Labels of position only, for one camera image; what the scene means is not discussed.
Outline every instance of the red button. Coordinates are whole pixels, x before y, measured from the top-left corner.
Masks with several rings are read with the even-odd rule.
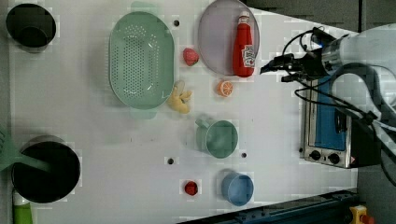
[[[366,215],[361,216],[361,222],[364,224],[375,224],[374,218]]]

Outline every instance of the red ketchup bottle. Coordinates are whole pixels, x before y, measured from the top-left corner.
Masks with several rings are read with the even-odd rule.
[[[250,14],[243,11],[239,16],[235,43],[233,44],[233,72],[239,77],[250,77],[254,71],[254,48],[248,19]]]

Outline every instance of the mug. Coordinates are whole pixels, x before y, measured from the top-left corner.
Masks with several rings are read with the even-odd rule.
[[[231,172],[221,183],[221,193],[228,202],[236,206],[243,206],[253,196],[253,181],[248,175]]]
[[[201,150],[218,159],[233,153],[238,144],[238,132],[230,121],[198,119],[195,123],[199,126],[196,140]]]

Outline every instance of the green spoon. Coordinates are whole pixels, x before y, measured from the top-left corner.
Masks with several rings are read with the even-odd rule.
[[[50,172],[50,165],[48,163],[21,154],[12,143],[11,137],[0,126],[0,172],[16,162]]]

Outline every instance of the plate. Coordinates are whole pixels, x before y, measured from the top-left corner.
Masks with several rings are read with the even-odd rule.
[[[250,9],[238,0],[218,0],[205,10],[198,28],[198,48],[207,67],[215,73],[233,75],[233,42],[242,11],[250,13],[254,53],[260,46],[259,26]]]

